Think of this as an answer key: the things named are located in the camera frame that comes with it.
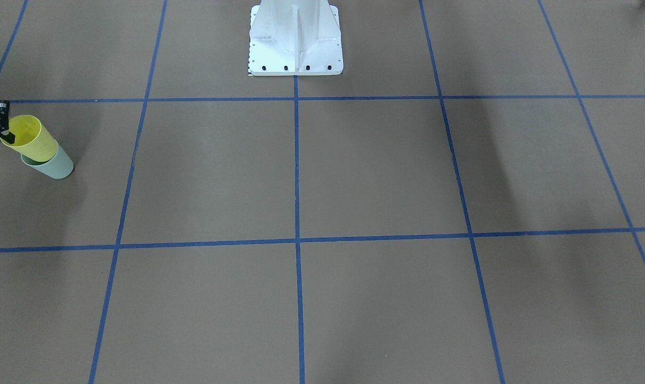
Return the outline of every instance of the yellow cup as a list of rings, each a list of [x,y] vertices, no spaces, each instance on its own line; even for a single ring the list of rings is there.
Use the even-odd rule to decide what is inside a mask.
[[[2,143],[35,161],[48,161],[57,154],[59,144],[45,129],[39,119],[31,115],[20,115],[10,119],[10,132],[14,134],[14,144]]]

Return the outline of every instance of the white bracket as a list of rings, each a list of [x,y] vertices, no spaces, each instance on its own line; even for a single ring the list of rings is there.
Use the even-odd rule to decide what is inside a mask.
[[[327,0],[262,0],[251,8],[249,75],[340,75],[339,10]]]

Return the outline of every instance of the stacked cup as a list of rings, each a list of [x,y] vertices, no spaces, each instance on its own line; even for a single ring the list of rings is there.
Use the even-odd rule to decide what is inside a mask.
[[[15,136],[14,143],[4,140],[2,143],[21,153],[24,164],[55,179],[67,177],[73,172],[73,161],[37,117],[12,117],[10,132]]]

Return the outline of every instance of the gray floor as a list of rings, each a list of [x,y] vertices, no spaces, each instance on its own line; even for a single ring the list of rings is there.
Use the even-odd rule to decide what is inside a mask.
[[[645,0],[256,2],[0,2],[0,383],[645,383]]]

